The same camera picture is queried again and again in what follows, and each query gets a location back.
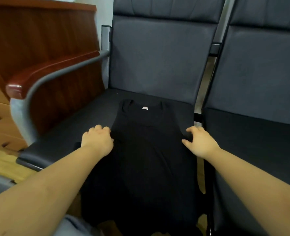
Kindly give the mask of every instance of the wooden armrest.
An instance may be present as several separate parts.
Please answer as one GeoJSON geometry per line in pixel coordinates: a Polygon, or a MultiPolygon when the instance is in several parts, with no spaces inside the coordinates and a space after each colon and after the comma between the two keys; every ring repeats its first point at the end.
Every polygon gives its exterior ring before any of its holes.
{"type": "Polygon", "coordinates": [[[99,55],[98,51],[92,51],[31,66],[10,79],[6,93],[10,98],[25,99],[29,89],[42,77],[99,55]]]}

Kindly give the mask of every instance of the person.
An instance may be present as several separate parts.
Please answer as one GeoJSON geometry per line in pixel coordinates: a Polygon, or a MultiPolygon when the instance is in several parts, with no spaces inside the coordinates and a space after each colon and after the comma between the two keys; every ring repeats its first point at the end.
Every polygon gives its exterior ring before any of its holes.
{"type": "MultiPolygon", "coordinates": [[[[224,151],[202,127],[187,132],[193,141],[183,144],[216,168],[265,231],[290,235],[290,185],[224,151]]],[[[92,168],[112,148],[110,129],[97,125],[83,134],[79,149],[1,193],[0,236],[53,235],[92,168]]]]}

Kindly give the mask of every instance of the floor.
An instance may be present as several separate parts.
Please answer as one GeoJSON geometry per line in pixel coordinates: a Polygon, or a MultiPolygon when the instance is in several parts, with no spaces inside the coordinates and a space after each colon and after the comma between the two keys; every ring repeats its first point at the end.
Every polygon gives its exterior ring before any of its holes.
{"type": "MultiPolygon", "coordinates": [[[[202,103],[206,95],[207,87],[209,85],[211,75],[213,72],[214,64],[216,58],[209,57],[204,76],[201,82],[201,87],[197,96],[197,101],[195,105],[195,112],[201,113],[202,103]]],[[[26,167],[16,164],[16,157],[12,155],[7,155],[6,153],[0,151],[0,175],[13,179],[16,183],[19,183],[33,174],[35,171],[30,170],[26,167]]],[[[203,160],[198,158],[198,185],[200,190],[205,193],[205,182],[204,182],[204,166],[203,160]]],[[[68,214],[80,217],[80,196],[78,195],[72,205],[70,206],[68,214]]],[[[207,218],[206,215],[202,215],[197,223],[197,227],[202,231],[203,235],[206,235],[207,218]]],[[[120,232],[117,230],[115,223],[113,221],[107,221],[99,225],[105,234],[105,236],[121,236],[120,232]]],[[[152,236],[161,236],[160,233],[155,233],[152,236]]]]}

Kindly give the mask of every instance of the black garment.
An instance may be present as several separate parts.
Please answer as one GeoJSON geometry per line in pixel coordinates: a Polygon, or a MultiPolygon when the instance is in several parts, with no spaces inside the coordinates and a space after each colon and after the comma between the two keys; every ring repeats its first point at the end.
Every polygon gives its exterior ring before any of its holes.
{"type": "Polygon", "coordinates": [[[114,148],[81,189],[82,216],[91,225],[114,220],[124,236],[199,235],[196,157],[182,144],[171,108],[147,107],[120,103],[114,148]]]}

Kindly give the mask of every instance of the chair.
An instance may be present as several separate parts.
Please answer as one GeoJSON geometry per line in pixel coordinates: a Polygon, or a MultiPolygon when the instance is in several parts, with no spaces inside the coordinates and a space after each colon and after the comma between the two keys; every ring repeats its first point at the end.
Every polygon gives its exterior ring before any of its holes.
{"type": "MultiPolygon", "coordinates": [[[[223,149],[290,184],[290,0],[236,0],[202,116],[223,149]]],[[[205,179],[209,234],[267,235],[209,164],[205,179]]]]}
{"type": "MultiPolygon", "coordinates": [[[[144,105],[169,101],[185,132],[194,124],[194,103],[224,2],[114,0],[111,34],[102,36],[102,46],[111,46],[109,79],[104,79],[104,83],[109,81],[108,89],[41,137],[28,117],[29,105],[11,99],[15,122],[32,143],[17,163],[41,170],[61,159],[90,127],[111,127],[123,99],[144,105]]],[[[29,88],[25,101],[42,83],[107,56],[108,50],[103,49],[100,55],[83,56],[75,65],[68,63],[44,74],[29,88]]],[[[11,88],[15,91],[15,86],[8,86],[8,91],[11,88]]]]}

